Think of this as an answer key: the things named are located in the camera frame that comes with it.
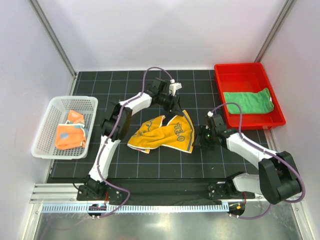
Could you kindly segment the yellow patterned towel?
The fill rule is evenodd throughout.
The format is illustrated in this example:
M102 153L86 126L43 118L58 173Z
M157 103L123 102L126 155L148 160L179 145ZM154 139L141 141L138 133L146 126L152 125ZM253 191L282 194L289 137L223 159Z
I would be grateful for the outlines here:
M150 150L168 147L191 154L195 140L195 129L186 110L182 116L175 115L164 124L164 115L144 122L131 136L127 146L131 149L149 154Z

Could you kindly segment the green microfiber towel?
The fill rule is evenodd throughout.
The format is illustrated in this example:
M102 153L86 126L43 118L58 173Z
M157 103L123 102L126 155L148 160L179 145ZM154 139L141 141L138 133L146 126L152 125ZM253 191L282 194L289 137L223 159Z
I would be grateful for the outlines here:
M224 92L226 103L240 106L243 114L268 114L274 110L274 103L268 88L259 92Z

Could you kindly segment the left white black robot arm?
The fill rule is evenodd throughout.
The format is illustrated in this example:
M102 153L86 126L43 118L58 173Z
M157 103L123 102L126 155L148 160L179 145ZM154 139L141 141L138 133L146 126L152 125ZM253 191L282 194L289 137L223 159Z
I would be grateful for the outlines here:
M78 187L78 200L104 198L108 191L109 184L106 180L113 156L121 140L127 135L135 114L152 105L160 105L169 113L183 115L180 97L177 96L177 91L181 88L182 84L174 79L156 78L151 84L143 84L142 91L137 95L110 104L100 126L100 145L94 164L83 185Z

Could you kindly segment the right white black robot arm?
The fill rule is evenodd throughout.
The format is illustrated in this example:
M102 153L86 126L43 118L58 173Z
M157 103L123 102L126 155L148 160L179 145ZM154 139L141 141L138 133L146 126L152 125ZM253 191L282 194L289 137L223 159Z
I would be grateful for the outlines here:
M258 170L257 174L238 172L228 176L225 192L230 198L249 192L262 195L275 205L304 192L290 153L276 152L257 144L236 129L228 128L219 114L209 111L206 121L205 125L198 127L195 146L208 150L221 146L241 156Z

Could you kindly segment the red plastic bin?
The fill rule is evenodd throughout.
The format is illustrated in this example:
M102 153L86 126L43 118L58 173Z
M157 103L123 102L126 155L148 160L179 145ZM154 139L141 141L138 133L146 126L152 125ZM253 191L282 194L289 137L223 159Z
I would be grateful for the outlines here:
M259 62L214 66L226 123L242 130L272 129L286 124L267 73Z

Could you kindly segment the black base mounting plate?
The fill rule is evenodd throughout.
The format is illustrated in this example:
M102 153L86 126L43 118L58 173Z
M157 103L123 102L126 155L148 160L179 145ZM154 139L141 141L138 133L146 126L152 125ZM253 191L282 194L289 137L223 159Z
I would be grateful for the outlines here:
M225 178L109 178L102 199L119 205L136 206L199 206L219 204L226 200L243 202L254 199L252 192L236 191Z

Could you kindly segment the orange towel in basket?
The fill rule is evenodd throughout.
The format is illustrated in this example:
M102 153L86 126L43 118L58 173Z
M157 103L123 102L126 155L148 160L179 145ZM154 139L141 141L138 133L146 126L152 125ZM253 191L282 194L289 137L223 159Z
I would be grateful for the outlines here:
M85 148L87 142L87 129L84 116L74 110L68 112L65 123L56 128L55 147L58 150Z

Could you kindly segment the white perforated plastic basket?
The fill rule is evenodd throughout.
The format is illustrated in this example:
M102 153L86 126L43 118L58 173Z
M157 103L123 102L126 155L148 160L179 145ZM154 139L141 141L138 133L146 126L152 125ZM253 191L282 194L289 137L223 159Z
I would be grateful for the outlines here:
M41 159L77 160L87 156L98 109L92 96L57 96L49 102L31 154Z

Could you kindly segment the aluminium frame rail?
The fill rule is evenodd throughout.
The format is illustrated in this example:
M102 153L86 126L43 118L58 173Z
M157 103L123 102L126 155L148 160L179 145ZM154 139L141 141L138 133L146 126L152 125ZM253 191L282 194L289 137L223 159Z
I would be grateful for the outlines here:
M235 212L246 203L264 200L260 194L232 189L222 178L111 178L113 188L94 194L84 184L36 184L30 203L41 213L85 213L100 218L108 213Z

